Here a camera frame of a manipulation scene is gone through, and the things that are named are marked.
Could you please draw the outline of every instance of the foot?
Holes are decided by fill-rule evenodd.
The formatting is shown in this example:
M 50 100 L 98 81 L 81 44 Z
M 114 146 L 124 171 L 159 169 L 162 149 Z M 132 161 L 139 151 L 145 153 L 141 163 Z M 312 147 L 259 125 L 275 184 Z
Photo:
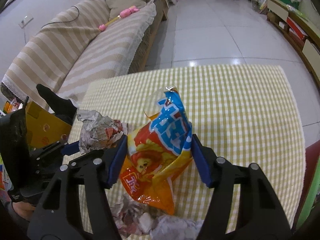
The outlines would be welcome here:
M 74 118 L 77 112 L 77 108 L 72 104 L 70 100 L 58 97 L 50 88 L 41 84 L 36 86 L 39 95 L 47 102 L 55 114 L 66 115 L 71 119 Z

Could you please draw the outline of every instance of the striped sofa cover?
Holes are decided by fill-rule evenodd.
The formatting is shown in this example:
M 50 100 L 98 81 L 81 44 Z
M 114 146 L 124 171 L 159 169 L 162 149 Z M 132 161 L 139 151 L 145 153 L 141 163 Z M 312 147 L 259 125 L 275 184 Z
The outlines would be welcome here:
M 127 74 L 145 31 L 156 16 L 155 0 L 138 13 L 100 32 L 108 22 L 105 0 L 84 0 L 58 14 L 32 37 L 3 77 L 1 91 L 20 100 L 29 96 L 47 108 L 36 91 L 41 83 L 78 106 L 92 81 Z

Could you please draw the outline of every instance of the checkered tablecloth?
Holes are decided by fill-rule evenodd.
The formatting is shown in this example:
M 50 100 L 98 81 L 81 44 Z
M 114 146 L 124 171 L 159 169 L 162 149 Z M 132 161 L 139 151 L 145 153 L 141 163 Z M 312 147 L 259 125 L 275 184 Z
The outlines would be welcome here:
M 281 67 L 209 65 L 100 80 L 89 86 L 81 108 L 97 110 L 136 128 L 148 122 L 143 112 L 146 97 L 168 85 L 178 88 L 193 132 L 204 146 L 233 164 L 260 165 L 292 225 L 303 186 L 305 147 L 297 105 Z M 70 143 L 79 139 L 81 126 L 76 120 Z M 64 163 L 78 156 L 65 157 Z M 118 180 L 107 191 L 110 206 L 119 202 L 124 192 Z M 193 162 L 174 181 L 173 192 L 175 215 L 204 220 L 213 190 L 201 182 Z M 239 195 L 240 187 L 235 187 L 229 232 L 236 227 Z M 83 188 L 80 201 L 84 228 L 90 231 Z

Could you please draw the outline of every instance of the metal rivet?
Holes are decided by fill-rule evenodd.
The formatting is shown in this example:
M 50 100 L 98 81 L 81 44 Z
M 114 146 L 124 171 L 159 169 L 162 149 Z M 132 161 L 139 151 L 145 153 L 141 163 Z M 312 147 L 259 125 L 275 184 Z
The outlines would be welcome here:
M 95 164 L 95 165 L 99 165 L 100 163 L 102 163 L 102 159 L 100 159 L 100 158 L 96 158 L 93 160 L 93 164 Z
M 66 171 L 68 169 L 68 165 L 63 164 L 60 166 L 60 171 Z
M 250 165 L 250 168 L 256 171 L 256 170 L 259 169 L 259 165 L 258 165 L 257 163 L 252 163 L 252 164 Z
M 223 158 L 223 157 L 218 157 L 218 158 L 216 159 L 216 162 L 219 163 L 219 164 L 223 164 L 223 163 L 226 162 L 226 159 Z

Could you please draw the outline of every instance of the wall socket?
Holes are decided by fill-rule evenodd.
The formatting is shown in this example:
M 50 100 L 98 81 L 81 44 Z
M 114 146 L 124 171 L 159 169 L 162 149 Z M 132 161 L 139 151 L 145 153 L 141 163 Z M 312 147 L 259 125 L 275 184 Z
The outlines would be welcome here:
M 27 14 L 20 22 L 19 26 L 23 29 L 31 20 L 33 20 L 33 16 L 31 14 Z

